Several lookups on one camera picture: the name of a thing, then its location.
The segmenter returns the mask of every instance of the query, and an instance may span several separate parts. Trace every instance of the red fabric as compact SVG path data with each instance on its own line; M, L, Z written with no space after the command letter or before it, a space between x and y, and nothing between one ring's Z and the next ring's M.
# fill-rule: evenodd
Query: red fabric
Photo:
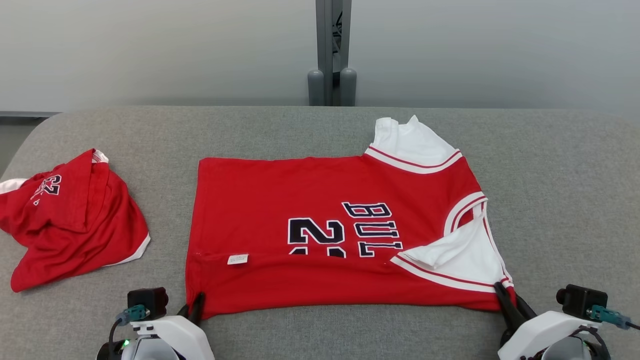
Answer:
M368 155L296 160L206 158L198 188L186 264L188 303L207 295L204 318L272 307L317 304L457 305L499 309L494 293L459 290L417 277L390 263L399 249L372 247L361 257L359 241L403 249L441 238L447 214L481 189L465 158L434 174L401 170ZM384 203L392 215L353 218L343 202ZM463 217L462 223L470 220ZM327 221L344 227L342 243L289 244L288 221L311 218L329 235ZM395 222L399 237L360 238L356 222ZM306 246L307 255L289 254ZM346 258L327 256L340 247ZM243 264L229 256L248 254Z
M127 185L89 150L0 194L0 229L27 252L13 291L112 265L133 255L147 224Z

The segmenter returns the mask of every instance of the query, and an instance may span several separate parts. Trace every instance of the white clothing tag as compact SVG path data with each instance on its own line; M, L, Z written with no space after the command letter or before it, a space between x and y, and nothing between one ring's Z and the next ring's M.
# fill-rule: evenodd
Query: white clothing tag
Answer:
M231 255L227 261L227 265L244 264L248 261L249 254Z

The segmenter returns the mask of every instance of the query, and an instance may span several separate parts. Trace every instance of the white partition panel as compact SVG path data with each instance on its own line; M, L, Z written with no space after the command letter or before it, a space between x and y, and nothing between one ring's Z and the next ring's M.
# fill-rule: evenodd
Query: white partition panel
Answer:
M356 105L594 108L640 119L638 0L346 1Z
M0 1L0 111L308 103L314 0Z

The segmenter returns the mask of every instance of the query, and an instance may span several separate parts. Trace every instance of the jersey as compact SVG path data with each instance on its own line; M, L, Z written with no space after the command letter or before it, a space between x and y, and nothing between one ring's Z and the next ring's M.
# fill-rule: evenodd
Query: jersey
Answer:
M95 149L0 183L0 229L28 248L11 277L15 292L138 259L150 241L127 185Z
M487 198L461 152L414 116L361 156L202 159L186 263L204 317L318 304L499 309L513 292Z

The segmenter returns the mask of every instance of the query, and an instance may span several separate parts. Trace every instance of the gray fabric surface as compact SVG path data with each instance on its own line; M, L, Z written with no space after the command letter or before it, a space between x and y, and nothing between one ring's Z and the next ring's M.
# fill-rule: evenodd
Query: gray fabric surface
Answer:
M185 300L184 261L198 160L362 153L374 122L411 115L459 147L490 199L493 235L516 290L559 311L569 283L609 293L640 322L640 131L593 112L400 108L134 107L57 115L38 126L2 179L28 177L95 147L129 185L152 241L125 265L12 293L24 253L0 234L1 359L91 359L126 293L164 286ZM456 307L316 306L216 316L203 323L217 359L496 359L502 317ZM617 359L640 334L601 330ZM119 329L117 338L131 336Z

